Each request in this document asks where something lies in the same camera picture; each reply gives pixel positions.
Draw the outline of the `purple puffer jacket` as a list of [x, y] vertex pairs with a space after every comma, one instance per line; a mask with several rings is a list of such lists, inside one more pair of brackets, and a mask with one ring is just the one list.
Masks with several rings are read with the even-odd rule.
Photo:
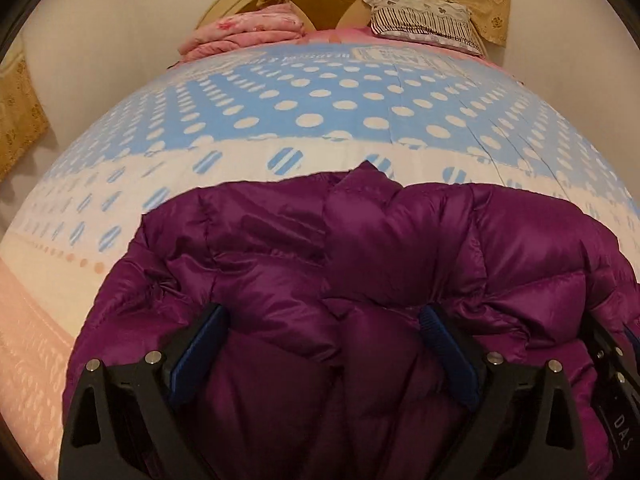
[[584, 479], [634, 479], [592, 406], [589, 313], [639, 373], [639, 284], [615, 235], [566, 200], [487, 184], [403, 186], [370, 164], [185, 192], [145, 214], [68, 362], [140, 361], [211, 304], [228, 339], [198, 397], [213, 479], [431, 479], [462, 408], [422, 341], [439, 304], [485, 351], [556, 359]]

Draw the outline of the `polka dot bed sheet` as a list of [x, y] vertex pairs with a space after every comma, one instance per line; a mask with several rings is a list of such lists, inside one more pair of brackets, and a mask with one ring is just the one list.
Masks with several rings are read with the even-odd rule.
[[58, 473], [68, 357], [141, 217], [180, 193], [370, 162], [402, 184], [483, 182], [564, 198], [639, 259], [639, 213], [597, 149], [501, 68], [386, 44], [270, 44], [168, 70], [43, 175], [1, 241], [1, 414]]

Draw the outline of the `beige window curtain left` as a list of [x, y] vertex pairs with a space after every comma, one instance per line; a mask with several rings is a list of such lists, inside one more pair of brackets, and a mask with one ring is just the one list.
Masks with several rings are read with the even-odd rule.
[[0, 177], [4, 180], [50, 130], [32, 85], [21, 35], [13, 40], [1, 62], [0, 99]]

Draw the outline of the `striped grey pillow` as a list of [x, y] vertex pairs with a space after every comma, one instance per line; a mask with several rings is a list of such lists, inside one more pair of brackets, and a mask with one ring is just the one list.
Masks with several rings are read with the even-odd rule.
[[429, 44], [484, 58], [469, 10], [439, 0], [362, 0], [371, 11], [370, 29], [384, 39]]

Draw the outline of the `folded pink blanket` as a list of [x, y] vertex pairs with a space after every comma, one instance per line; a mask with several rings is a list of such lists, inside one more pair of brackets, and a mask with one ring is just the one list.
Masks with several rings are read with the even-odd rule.
[[195, 29], [178, 47], [181, 63], [261, 44], [292, 41], [304, 36], [303, 20], [289, 3], [225, 16]]

